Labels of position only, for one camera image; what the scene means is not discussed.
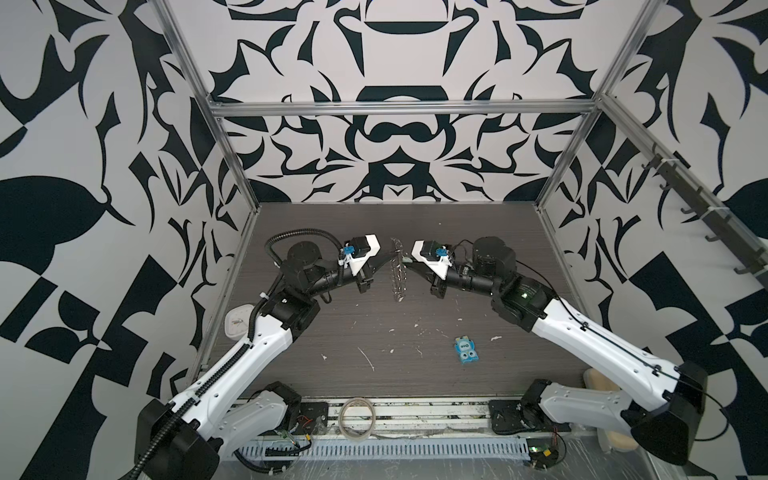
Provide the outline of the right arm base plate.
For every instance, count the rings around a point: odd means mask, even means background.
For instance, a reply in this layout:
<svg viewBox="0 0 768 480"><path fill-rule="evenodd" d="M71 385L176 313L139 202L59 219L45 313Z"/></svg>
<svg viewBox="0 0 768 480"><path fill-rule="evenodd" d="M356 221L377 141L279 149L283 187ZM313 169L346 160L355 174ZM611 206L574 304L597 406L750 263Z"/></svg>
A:
<svg viewBox="0 0 768 480"><path fill-rule="evenodd" d="M488 408L491 430L497 435L571 431L567 423L554 422L538 405L522 400L491 400Z"/></svg>

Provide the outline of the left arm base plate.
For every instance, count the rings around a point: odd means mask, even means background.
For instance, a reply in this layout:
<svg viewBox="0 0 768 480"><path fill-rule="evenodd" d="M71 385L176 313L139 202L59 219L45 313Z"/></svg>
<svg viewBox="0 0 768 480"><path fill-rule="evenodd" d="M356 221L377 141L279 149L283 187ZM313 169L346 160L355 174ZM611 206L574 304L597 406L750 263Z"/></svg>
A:
<svg viewBox="0 0 768 480"><path fill-rule="evenodd" d="M327 431L328 419L328 402L295 403L288 406L278 429L299 436L324 434Z"/></svg>

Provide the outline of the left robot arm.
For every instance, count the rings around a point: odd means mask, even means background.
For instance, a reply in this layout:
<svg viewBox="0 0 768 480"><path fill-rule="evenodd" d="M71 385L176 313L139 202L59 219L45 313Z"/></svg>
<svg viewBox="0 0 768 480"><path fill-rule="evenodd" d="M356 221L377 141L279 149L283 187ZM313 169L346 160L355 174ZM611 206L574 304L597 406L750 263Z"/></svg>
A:
<svg viewBox="0 0 768 480"><path fill-rule="evenodd" d="M128 479L210 479L222 458L254 437L292 429L301 397L274 382L241 407L235 401L303 334L331 293L349 284L364 293L398 250L382 252L373 234L340 241L316 228L294 229L264 245L279 274L254 305L230 311L245 321L236 344L198 380L167 403L139 414L135 464Z"/></svg>

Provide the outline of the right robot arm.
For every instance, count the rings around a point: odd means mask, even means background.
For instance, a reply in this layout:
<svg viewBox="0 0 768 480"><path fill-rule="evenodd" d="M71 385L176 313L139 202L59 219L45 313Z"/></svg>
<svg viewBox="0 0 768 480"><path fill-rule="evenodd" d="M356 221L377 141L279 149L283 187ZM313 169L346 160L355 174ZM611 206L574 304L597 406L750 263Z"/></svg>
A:
<svg viewBox="0 0 768 480"><path fill-rule="evenodd" d="M500 238L481 237L471 247L459 262L454 246L417 240L408 266L430 282L434 296L449 288L484 295L504 321L567 350L617 386L606 392L537 380L524 408L552 423L630 436L655 457L685 465L705 413L706 372L655 356L592 321L539 272L521 274L515 251Z"/></svg>

